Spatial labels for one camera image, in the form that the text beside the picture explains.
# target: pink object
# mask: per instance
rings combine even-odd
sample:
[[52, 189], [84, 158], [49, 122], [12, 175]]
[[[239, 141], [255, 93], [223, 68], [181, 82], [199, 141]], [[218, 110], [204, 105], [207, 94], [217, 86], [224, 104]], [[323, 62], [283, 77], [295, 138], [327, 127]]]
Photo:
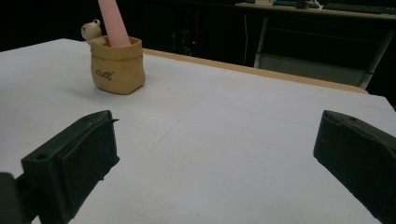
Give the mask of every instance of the pink object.
[[130, 46], [128, 33], [120, 14], [116, 0], [98, 0], [102, 12], [103, 21], [105, 22], [106, 32], [110, 47], [121, 48]]

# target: white plush toy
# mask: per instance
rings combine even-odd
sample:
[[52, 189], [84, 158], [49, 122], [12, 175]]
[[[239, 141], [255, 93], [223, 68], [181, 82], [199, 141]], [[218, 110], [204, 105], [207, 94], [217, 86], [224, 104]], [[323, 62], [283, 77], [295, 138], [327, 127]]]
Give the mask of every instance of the white plush toy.
[[106, 43], [102, 38], [102, 30], [100, 28], [99, 20], [93, 20], [93, 22], [85, 23], [81, 27], [81, 35], [87, 40], [89, 45], [104, 45]]

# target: white table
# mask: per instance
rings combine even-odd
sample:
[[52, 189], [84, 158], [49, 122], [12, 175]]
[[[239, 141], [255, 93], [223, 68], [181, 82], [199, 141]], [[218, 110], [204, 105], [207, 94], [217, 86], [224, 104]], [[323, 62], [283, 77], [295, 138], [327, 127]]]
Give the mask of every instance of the white table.
[[71, 223], [379, 223], [313, 157], [323, 110], [396, 135], [387, 100], [145, 55], [145, 86], [97, 90], [89, 46], [0, 52], [0, 171], [111, 110], [120, 162]]

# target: pen holder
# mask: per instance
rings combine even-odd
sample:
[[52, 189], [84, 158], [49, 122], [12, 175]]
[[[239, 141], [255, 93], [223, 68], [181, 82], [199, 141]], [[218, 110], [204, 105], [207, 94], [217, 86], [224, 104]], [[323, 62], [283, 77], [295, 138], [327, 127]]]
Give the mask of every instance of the pen holder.
[[91, 72], [93, 83], [103, 91], [130, 94], [143, 86], [146, 80], [143, 69], [142, 41], [130, 37], [131, 45], [111, 48], [108, 37], [104, 45], [91, 45]]

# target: logo on basket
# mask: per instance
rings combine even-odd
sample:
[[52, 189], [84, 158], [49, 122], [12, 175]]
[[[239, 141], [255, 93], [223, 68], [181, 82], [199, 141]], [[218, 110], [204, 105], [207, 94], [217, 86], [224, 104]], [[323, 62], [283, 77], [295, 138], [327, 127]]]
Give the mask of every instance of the logo on basket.
[[102, 72], [101, 70], [98, 69], [95, 71], [95, 74], [99, 77], [103, 77], [103, 78], [111, 81], [111, 75], [113, 75], [114, 72]]

